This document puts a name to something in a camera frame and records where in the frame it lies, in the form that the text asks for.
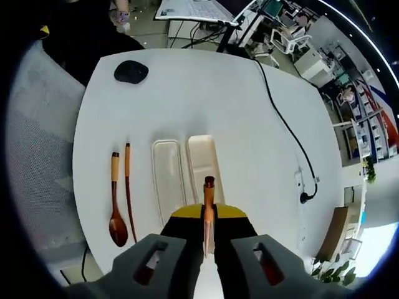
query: floor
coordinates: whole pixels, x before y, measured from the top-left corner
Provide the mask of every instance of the floor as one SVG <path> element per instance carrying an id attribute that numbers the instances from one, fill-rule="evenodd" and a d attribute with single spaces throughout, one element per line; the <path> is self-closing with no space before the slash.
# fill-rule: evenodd
<path id="1" fill-rule="evenodd" d="M 170 47 L 173 39 L 168 38 L 168 22 L 167 21 L 154 21 L 154 15 L 157 9 L 157 5 L 153 3 L 148 4 L 147 0 L 137 0 L 135 5 L 137 8 L 132 11 L 130 15 L 130 28 L 125 30 L 118 27 L 120 32 L 125 32 L 129 36 L 134 37 L 139 41 L 145 48 L 168 48 Z M 115 11 L 110 12 L 111 19 L 115 20 Z M 182 48 L 184 45 L 189 44 L 188 39 L 176 39 L 173 43 L 173 48 Z M 199 45 L 195 45 L 194 49 L 215 51 L 218 45 L 213 42 L 205 42 Z M 275 50 L 272 53 L 273 57 L 280 64 L 280 69 L 288 72 L 296 77 L 299 77 L 293 63 L 290 58 L 283 53 Z M 262 57 L 259 59 L 262 63 L 270 65 L 271 62 L 268 58 Z M 82 265 L 78 264 L 67 269 L 63 269 L 64 275 L 70 281 L 70 283 L 83 282 L 83 277 L 81 275 Z M 88 281 L 94 281 L 102 276 L 102 272 L 96 264 L 94 258 L 89 253 L 85 260 L 85 277 Z M 60 272 L 53 272 L 54 277 L 59 281 L 61 285 L 66 286 L 68 283 Z"/>

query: wall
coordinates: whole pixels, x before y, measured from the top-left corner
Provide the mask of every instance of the wall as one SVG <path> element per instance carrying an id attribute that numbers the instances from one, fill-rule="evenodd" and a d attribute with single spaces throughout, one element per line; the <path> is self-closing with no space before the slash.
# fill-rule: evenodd
<path id="1" fill-rule="evenodd" d="M 340 31 L 332 21 L 330 21 L 327 17 L 320 17 L 313 25 L 311 25 L 308 34 L 312 36 L 311 44 L 319 49 L 328 45 L 332 42 L 335 44 L 337 40 L 339 40 L 340 46 L 348 53 L 350 58 L 353 60 L 354 64 L 357 66 L 359 70 L 362 72 L 365 70 L 370 70 L 373 74 L 373 78 L 368 81 L 368 84 L 375 88 L 375 91 L 372 92 L 373 98 L 377 101 L 377 103 L 384 109 L 387 117 L 390 122 L 398 131 L 396 126 L 395 115 L 392 112 L 391 107 L 389 106 L 390 100 L 385 96 L 385 91 L 382 87 L 381 82 L 377 79 L 377 75 L 374 70 L 367 62 L 361 51 L 354 45 L 354 43 L 348 38 L 342 31 Z"/>
<path id="2" fill-rule="evenodd" d="M 367 184 L 363 228 L 399 221 L 399 156 L 374 164 L 377 178 Z"/>

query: green plant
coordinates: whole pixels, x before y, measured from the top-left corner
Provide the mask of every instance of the green plant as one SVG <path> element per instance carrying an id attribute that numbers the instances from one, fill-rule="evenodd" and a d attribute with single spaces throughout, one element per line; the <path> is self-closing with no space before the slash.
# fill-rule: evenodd
<path id="1" fill-rule="evenodd" d="M 346 270 L 349 268 L 349 261 L 346 261 L 342 266 L 332 268 L 334 264 L 339 262 L 339 260 L 340 255 L 337 254 L 337 256 L 335 257 L 335 261 L 331 263 L 326 270 L 324 270 L 325 267 L 323 266 L 325 265 L 326 261 L 316 258 L 313 262 L 313 267 L 315 267 L 318 263 L 319 265 L 316 269 L 313 269 L 311 275 L 323 283 L 334 282 L 342 284 L 343 286 L 350 285 L 356 278 L 356 267 L 353 267 L 346 272 Z"/>
<path id="2" fill-rule="evenodd" d="M 367 182 L 372 184 L 375 182 L 375 178 L 377 177 L 375 175 L 374 162 L 372 157 L 371 156 L 366 157 L 365 162 L 366 162 Z"/>

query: desk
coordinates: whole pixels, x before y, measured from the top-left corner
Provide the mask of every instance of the desk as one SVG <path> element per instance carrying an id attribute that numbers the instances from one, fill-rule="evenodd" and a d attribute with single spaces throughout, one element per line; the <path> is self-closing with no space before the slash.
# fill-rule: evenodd
<path id="1" fill-rule="evenodd" d="M 138 85 L 113 77 L 118 64 L 128 59 L 150 70 Z M 118 151 L 123 156 L 127 141 L 132 147 L 130 190 L 139 240 L 162 230 L 153 186 L 153 142 L 178 140 L 185 157 L 190 136 L 211 134 L 226 204 L 242 209 L 258 234 L 269 234 L 294 252 L 304 242 L 307 254 L 317 253 L 334 208 L 344 203 L 334 129 L 314 87 L 272 67 L 264 66 L 264 71 L 277 107 L 320 178 L 316 197 L 304 205 L 299 203 L 295 172 L 299 166 L 303 169 L 305 188 L 311 194 L 309 167 L 273 110 L 255 62 L 181 49 L 140 50 L 100 59 L 80 107 L 72 165 L 80 223 L 104 273 L 111 269 L 114 257 L 134 244 L 129 232 L 127 244 L 118 248 L 108 233 L 111 154 Z M 182 169 L 186 201 L 192 204 L 185 158 Z M 119 171 L 118 205 L 128 224 L 122 162 Z"/>

